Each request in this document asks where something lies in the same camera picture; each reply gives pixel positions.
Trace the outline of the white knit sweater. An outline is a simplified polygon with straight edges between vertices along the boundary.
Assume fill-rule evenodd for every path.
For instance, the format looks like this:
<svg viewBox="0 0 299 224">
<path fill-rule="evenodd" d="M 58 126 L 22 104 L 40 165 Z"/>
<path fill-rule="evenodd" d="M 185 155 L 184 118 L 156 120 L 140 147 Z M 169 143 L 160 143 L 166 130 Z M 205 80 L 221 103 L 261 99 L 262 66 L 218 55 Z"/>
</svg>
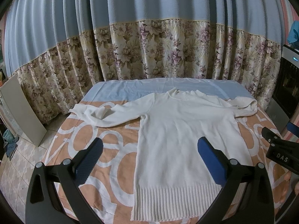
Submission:
<svg viewBox="0 0 299 224">
<path fill-rule="evenodd" d="M 131 220 L 174 221 L 203 215 L 221 189 L 198 153 L 198 139 L 205 137 L 229 159 L 252 165 L 236 118 L 257 110 L 253 98 L 226 101 L 174 88 L 112 108 L 77 104 L 72 112 L 101 128 L 140 120 Z"/>
</svg>

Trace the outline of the teal cloth on floor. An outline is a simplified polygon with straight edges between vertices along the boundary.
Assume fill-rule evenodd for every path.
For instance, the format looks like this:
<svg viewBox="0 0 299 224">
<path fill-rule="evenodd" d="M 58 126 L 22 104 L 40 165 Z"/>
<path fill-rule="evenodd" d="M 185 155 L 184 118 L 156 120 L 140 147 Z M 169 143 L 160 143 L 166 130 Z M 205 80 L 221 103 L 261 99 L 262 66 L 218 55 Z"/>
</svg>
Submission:
<svg viewBox="0 0 299 224">
<path fill-rule="evenodd" d="M 19 141 L 19 136 L 14 136 L 8 129 L 3 134 L 4 140 L 4 152 L 9 160 L 12 160 L 16 150 L 17 142 Z"/>
</svg>

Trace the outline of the orange and blue bed sheet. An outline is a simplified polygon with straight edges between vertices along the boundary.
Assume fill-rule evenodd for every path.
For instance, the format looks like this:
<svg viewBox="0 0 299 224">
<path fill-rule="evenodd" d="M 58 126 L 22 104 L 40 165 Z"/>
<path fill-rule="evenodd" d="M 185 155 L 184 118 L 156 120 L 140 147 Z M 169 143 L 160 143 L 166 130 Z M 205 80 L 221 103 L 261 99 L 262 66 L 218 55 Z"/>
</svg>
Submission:
<svg viewBox="0 0 299 224">
<path fill-rule="evenodd" d="M 182 91 L 200 90 L 222 99 L 237 96 L 248 97 L 249 92 L 232 80 L 193 78 L 153 78 L 144 80 L 112 80 L 94 85 L 84 96 L 87 105 L 113 107 L 134 101 L 151 93 L 164 93 L 173 88 Z M 274 195 L 275 209 L 281 206 L 286 170 L 266 158 L 269 144 L 261 137 L 267 127 L 277 131 L 265 111 L 258 109 L 250 117 L 237 119 L 240 133 L 246 142 L 254 163 L 263 162 L 268 170 Z M 86 148 L 95 137 L 103 140 L 103 154 L 86 183 L 80 187 L 82 194 L 105 223 L 130 223 L 133 203 L 133 176 L 137 154 L 139 120 L 133 120 L 112 128 L 96 128 L 71 114 L 54 136 L 43 161 L 56 165 Z"/>
</svg>

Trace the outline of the blue and floral curtain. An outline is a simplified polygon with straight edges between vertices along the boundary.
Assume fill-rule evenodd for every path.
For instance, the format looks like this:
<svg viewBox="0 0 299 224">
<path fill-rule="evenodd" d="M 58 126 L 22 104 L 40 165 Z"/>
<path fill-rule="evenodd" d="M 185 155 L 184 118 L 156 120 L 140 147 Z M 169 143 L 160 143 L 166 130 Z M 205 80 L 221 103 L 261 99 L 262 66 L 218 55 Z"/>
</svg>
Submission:
<svg viewBox="0 0 299 224">
<path fill-rule="evenodd" d="M 4 62 L 42 123 L 108 80 L 235 80 L 266 109 L 284 28 L 280 0 L 13 0 Z"/>
</svg>

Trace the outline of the blue hanging cloth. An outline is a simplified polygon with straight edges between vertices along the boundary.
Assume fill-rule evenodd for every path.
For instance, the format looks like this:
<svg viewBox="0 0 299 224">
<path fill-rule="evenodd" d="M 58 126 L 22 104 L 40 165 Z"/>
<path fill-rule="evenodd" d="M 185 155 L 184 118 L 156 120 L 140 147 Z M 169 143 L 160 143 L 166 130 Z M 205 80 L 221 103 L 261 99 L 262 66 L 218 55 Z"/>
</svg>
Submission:
<svg viewBox="0 0 299 224">
<path fill-rule="evenodd" d="M 298 46 L 298 26 L 299 22 L 294 21 L 287 37 L 287 42 L 292 46 Z"/>
</svg>

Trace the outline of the black appliance with display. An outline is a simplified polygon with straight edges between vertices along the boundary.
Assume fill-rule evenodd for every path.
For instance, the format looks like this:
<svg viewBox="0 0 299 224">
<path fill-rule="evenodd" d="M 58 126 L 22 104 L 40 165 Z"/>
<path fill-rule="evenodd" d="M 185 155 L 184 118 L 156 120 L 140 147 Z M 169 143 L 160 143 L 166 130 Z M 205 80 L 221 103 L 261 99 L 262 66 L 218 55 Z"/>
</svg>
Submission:
<svg viewBox="0 0 299 224">
<path fill-rule="evenodd" d="M 298 51 L 284 45 L 276 86 L 266 113 L 283 132 L 298 107 Z"/>
</svg>

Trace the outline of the white board leaning on wall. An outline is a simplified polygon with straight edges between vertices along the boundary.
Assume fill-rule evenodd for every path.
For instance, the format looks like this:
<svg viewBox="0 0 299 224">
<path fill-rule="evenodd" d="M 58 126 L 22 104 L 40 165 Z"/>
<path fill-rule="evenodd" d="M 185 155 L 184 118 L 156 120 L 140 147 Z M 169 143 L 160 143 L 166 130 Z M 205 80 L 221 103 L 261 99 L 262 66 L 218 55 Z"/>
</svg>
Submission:
<svg viewBox="0 0 299 224">
<path fill-rule="evenodd" d="M 14 136 L 35 146 L 40 145 L 47 132 L 29 105 L 16 75 L 1 86 L 1 119 Z"/>
</svg>

